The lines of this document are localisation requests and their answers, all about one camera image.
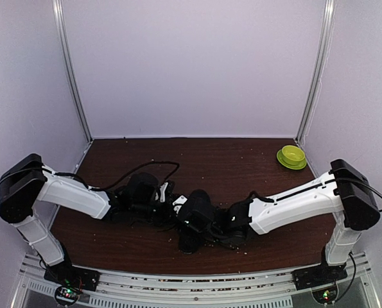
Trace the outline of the black sneaker shoe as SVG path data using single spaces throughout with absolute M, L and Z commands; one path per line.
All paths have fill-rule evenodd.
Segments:
M 195 253 L 201 245 L 200 231 L 208 223 L 211 199 L 202 189 L 194 190 L 178 212 L 178 249 L 184 254 Z

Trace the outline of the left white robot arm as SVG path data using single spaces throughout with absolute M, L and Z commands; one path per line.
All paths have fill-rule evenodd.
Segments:
M 168 176 L 159 181 L 140 170 L 141 164 L 106 187 L 88 185 L 80 176 L 53 170 L 32 153 L 0 177 L 0 218 L 25 238 L 53 275 L 64 285 L 73 284 L 77 270 L 65 255 L 65 248 L 37 216 L 34 204 L 53 203 L 94 219 L 124 221 L 144 219 L 157 225 L 173 219 L 187 201 L 174 194 Z

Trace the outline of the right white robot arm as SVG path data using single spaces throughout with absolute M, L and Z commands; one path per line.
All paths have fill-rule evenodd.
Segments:
M 195 190 L 188 197 L 179 196 L 173 210 L 191 236 L 230 248 L 243 244 L 252 234 L 263 235 L 314 216 L 334 214 L 336 226 L 324 246 L 323 263 L 314 271 L 323 284 L 338 274 L 361 233 L 381 217 L 367 178 L 342 159 L 332 161 L 331 169 L 318 178 L 273 196 L 251 192 L 245 200 L 221 209 L 205 191 Z

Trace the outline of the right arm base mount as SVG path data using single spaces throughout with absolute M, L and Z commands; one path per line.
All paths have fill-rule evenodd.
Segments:
M 322 265 L 297 269 L 292 272 L 296 290 L 310 289 L 313 299 L 318 304 L 332 304 L 339 298 L 337 282 L 347 278 L 348 274 L 341 267 L 323 267 Z

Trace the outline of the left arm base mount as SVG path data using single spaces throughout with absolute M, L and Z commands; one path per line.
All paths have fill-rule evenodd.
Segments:
M 89 296 L 88 291 L 96 291 L 100 273 L 91 269 L 73 268 L 70 273 L 55 273 L 51 268 L 45 269 L 44 279 L 55 282 L 54 299 L 61 307 L 70 307 Z

